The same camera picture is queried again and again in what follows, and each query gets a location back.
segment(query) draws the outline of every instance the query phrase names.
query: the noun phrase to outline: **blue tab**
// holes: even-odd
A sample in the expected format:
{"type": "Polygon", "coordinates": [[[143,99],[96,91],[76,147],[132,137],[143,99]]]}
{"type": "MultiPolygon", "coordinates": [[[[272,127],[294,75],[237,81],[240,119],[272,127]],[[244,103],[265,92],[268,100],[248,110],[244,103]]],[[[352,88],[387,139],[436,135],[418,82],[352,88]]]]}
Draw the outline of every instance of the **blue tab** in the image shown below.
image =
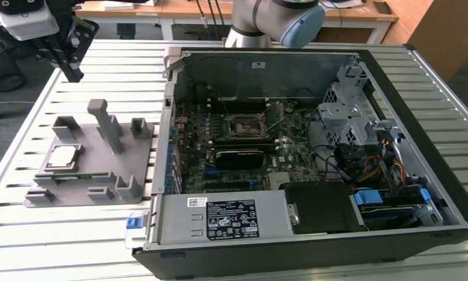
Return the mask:
{"type": "Polygon", "coordinates": [[[430,199],[432,199],[427,189],[420,189],[420,194],[423,196],[424,201],[428,201],[430,199]]]}
{"type": "Polygon", "coordinates": [[[358,193],[354,195],[354,198],[356,200],[358,205],[383,203],[380,192],[374,189],[358,191],[358,193]]]}
{"type": "Polygon", "coordinates": [[[127,229],[137,229],[137,228],[143,228],[143,226],[144,225],[143,225],[141,217],[127,219],[127,229]]]}
{"type": "Polygon", "coordinates": [[[358,205],[363,205],[364,204],[364,200],[362,199],[362,196],[359,193],[354,194],[354,199],[356,200],[356,204],[358,205]]]}

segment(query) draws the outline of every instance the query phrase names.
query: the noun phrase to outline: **metal workbench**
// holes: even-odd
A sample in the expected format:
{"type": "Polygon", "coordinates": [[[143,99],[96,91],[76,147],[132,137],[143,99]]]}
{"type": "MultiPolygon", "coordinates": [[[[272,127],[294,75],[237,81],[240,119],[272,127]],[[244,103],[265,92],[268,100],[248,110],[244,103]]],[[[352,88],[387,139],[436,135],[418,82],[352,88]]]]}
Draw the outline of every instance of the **metal workbench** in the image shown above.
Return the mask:
{"type": "MultiPolygon", "coordinates": [[[[167,46],[217,47],[212,42],[96,40],[83,65],[81,83],[56,70],[0,164],[0,280],[155,280],[125,249],[125,218],[149,206],[25,208],[33,174],[53,138],[59,115],[95,123],[85,112],[92,98],[109,101],[120,122],[159,120],[167,46]]],[[[402,46],[316,44],[311,48],[367,47],[468,190],[468,110],[416,52],[402,46]]],[[[157,136],[153,138],[156,148],[157,136]]],[[[149,157],[152,177],[155,153],[149,157]]],[[[145,186],[149,197],[149,186],[145,186]]],[[[216,280],[468,280],[468,241],[428,250],[403,262],[223,277],[216,280]]]]}

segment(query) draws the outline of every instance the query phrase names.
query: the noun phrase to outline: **motherboard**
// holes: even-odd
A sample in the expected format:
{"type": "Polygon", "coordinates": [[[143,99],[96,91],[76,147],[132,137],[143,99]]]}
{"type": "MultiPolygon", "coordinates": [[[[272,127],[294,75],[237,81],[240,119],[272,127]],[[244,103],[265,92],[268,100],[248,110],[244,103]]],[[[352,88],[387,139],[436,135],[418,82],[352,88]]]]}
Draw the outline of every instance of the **motherboard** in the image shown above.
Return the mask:
{"type": "Polygon", "coordinates": [[[176,104],[181,193],[273,190],[289,181],[318,181],[306,138],[311,111],[291,100],[176,104]]]}

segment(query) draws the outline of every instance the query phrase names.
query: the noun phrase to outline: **power supply label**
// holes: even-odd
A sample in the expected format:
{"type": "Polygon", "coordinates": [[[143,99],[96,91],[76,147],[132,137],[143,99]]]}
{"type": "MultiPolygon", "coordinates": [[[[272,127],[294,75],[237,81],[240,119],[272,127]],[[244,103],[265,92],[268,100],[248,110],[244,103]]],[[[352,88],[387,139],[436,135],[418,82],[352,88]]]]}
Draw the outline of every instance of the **power supply label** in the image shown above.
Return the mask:
{"type": "Polygon", "coordinates": [[[209,240],[260,237],[255,200],[208,202],[205,213],[209,240]]]}

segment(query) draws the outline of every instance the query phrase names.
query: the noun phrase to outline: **robotic arm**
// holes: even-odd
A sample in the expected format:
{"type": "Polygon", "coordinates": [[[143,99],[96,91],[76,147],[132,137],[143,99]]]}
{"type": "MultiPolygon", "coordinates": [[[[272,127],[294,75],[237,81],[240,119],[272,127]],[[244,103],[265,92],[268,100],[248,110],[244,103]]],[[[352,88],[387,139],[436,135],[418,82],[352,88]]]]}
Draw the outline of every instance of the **robotic arm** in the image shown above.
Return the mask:
{"type": "MultiPolygon", "coordinates": [[[[0,0],[0,37],[63,70],[69,82],[80,82],[80,63],[99,25],[80,19],[79,4],[96,0],[0,0]]],[[[145,3],[148,0],[120,0],[145,3]]],[[[285,47],[304,47],[324,22],[316,0],[235,0],[227,47],[269,47],[271,38],[285,47]]]]}

